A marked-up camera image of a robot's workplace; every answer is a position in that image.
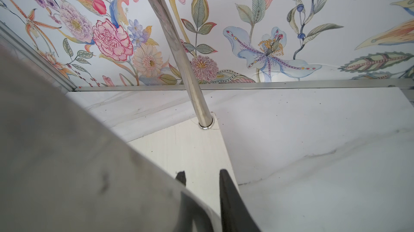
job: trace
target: metal rod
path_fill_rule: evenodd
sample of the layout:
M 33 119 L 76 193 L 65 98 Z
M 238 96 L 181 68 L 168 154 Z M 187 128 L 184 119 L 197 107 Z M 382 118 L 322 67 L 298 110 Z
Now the metal rod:
M 148 1 L 161 23 L 168 45 L 173 53 L 174 60 L 180 70 L 184 86 L 188 92 L 191 103 L 193 104 L 198 122 L 202 127 L 209 127 L 213 123 L 213 117 L 208 110 L 208 106 L 204 99 L 203 93 L 201 92 L 194 71 L 191 68 L 187 54 L 185 53 L 183 45 L 180 42 L 173 18 L 168 11 L 167 4 L 165 3 L 165 0 Z
M 235 90 L 235 89 L 337 89 L 337 88 L 383 88 L 396 86 L 400 89 L 414 87 L 412 79 L 361 79 L 361 80 L 313 80 L 289 82 L 260 82 L 260 83 L 229 83 L 201 84 L 202 90 Z M 108 86 L 81 87 L 75 91 L 155 91 L 155 90 L 184 90 L 184 85 L 157 86 Z

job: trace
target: floral wall panel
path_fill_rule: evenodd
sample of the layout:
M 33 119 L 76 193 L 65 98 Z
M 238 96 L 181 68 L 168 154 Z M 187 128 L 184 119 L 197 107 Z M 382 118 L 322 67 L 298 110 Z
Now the floral wall panel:
M 2 2 L 79 86 L 182 83 L 147 0 Z M 166 2 L 201 84 L 414 77 L 414 0 Z

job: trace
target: marble surface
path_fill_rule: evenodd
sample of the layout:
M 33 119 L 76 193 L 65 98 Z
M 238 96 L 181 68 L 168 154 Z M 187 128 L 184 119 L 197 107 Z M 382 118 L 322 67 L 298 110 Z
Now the marble surface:
M 194 117 L 185 91 L 67 96 L 126 142 Z M 414 229 L 414 108 L 398 88 L 204 96 L 263 231 Z

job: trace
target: red tulip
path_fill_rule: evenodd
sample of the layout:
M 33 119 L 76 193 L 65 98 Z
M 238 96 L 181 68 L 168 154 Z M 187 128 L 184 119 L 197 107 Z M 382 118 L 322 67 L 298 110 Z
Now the red tulip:
M 92 7 L 94 7 L 94 9 L 100 13 L 101 15 L 106 14 L 106 6 L 105 6 L 105 2 L 103 2 L 102 0 L 94 0 L 92 2 Z

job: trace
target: metal pole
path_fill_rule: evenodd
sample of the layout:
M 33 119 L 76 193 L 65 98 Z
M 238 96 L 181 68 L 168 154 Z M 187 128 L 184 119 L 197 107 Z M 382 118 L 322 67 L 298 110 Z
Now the metal pole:
M 161 23 L 168 45 L 173 53 L 173 57 L 178 65 L 181 77 L 183 78 L 185 88 L 187 89 L 191 103 L 193 104 L 199 124 L 201 127 L 209 127 L 213 123 L 213 117 L 208 110 L 208 106 L 204 99 L 203 93 L 201 92 L 194 71 L 191 68 L 187 54 L 185 53 L 183 45 L 180 42 L 173 18 L 168 11 L 167 4 L 165 3 L 165 0 L 148 1 Z

